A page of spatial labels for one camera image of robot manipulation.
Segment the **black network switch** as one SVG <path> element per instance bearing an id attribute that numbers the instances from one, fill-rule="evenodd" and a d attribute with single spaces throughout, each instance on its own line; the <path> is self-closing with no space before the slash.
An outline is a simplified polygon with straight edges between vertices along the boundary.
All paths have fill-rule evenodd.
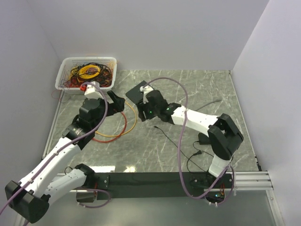
<path id="1" fill-rule="evenodd" d="M 147 82 L 142 81 L 126 93 L 126 97 L 135 105 L 143 104 L 143 93 L 140 92 L 141 86 L 146 86 Z"/>

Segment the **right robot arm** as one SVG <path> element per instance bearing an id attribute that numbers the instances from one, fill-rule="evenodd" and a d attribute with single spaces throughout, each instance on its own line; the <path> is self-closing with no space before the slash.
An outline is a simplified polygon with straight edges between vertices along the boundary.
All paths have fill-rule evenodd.
<path id="1" fill-rule="evenodd" d="M 168 103 L 158 90 L 150 86 L 140 87 L 142 99 L 137 103 L 139 117 L 142 121 L 154 117 L 173 125 L 187 126 L 209 139 L 214 152 L 209 167 L 207 183 L 217 188 L 223 183 L 221 172 L 229 165 L 234 152 L 242 144 L 244 137 L 232 118 L 223 113 L 221 116 L 208 115 L 187 109 L 177 103 Z"/>

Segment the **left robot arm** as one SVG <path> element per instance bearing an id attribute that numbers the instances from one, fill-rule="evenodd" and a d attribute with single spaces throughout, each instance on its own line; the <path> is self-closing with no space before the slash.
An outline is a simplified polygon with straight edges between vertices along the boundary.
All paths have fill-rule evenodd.
<path id="1" fill-rule="evenodd" d="M 84 164 L 61 179 L 54 180 L 54 177 L 94 138 L 106 117 L 124 110 L 125 99 L 113 91 L 107 93 L 112 103 L 99 92 L 85 93 L 79 113 L 52 151 L 27 176 L 5 186 L 6 205 L 28 222 L 34 224 L 39 221 L 50 205 L 70 190 L 77 187 L 89 189 L 94 185 L 95 172 Z"/>

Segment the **black power adapter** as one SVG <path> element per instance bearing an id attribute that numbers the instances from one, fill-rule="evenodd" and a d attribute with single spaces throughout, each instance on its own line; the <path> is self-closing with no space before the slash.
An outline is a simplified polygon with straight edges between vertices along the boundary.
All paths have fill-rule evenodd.
<path id="1" fill-rule="evenodd" d="M 198 134 L 198 143 L 200 145 L 210 145 L 211 144 L 209 137 L 203 133 Z"/>

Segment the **white plastic basket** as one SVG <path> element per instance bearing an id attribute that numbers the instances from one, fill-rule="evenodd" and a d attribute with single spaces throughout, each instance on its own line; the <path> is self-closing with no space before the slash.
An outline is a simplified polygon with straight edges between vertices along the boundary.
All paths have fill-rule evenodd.
<path id="1" fill-rule="evenodd" d="M 103 90 L 111 90 L 117 72 L 114 57 L 68 57 L 64 59 L 55 80 L 55 88 L 69 94 L 81 94 L 84 82 L 96 81 Z"/>

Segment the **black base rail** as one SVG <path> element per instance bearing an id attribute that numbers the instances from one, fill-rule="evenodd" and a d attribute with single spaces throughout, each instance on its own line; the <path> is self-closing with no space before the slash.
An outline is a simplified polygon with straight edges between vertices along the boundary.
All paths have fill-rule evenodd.
<path id="1" fill-rule="evenodd" d="M 200 196 L 215 181 L 208 173 L 184 172 L 185 186 L 192 196 Z M 76 188 L 101 189 L 111 198 L 184 197 L 178 172 L 95 173 Z"/>

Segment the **aluminium frame rail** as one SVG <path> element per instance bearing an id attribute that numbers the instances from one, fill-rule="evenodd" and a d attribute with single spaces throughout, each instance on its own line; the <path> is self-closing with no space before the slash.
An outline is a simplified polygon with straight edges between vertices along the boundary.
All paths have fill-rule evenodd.
<path id="1" fill-rule="evenodd" d="M 67 174 L 59 173 L 54 177 L 54 180 L 61 179 L 62 177 L 66 176 Z M 179 176 L 180 176 L 181 184 L 185 185 L 184 180 L 183 180 L 183 175 L 179 175 Z M 218 191 L 223 191 L 224 189 L 230 189 L 231 191 L 233 191 L 234 189 L 269 190 L 269 189 L 272 189 L 272 183 L 271 183 L 270 177 L 266 171 L 255 171 L 255 172 L 234 172 L 234 171 L 227 172 L 226 171 L 221 177 L 215 177 L 215 181 L 200 196 L 205 197 L 205 196 L 209 195 L 210 203 L 221 204 L 225 200 L 225 196 L 222 195 L 220 198 L 213 197 L 213 193 L 217 193 Z M 77 190 L 81 190 L 82 192 L 91 191 L 92 194 L 96 194 L 96 197 L 99 200 L 109 201 L 111 199 L 110 193 L 106 190 L 101 190 L 101 189 L 96 189 L 96 188 L 95 189 L 74 188 L 70 191 L 77 191 Z M 29 223 L 25 218 L 23 218 L 22 222 L 25 225 L 27 225 Z"/>

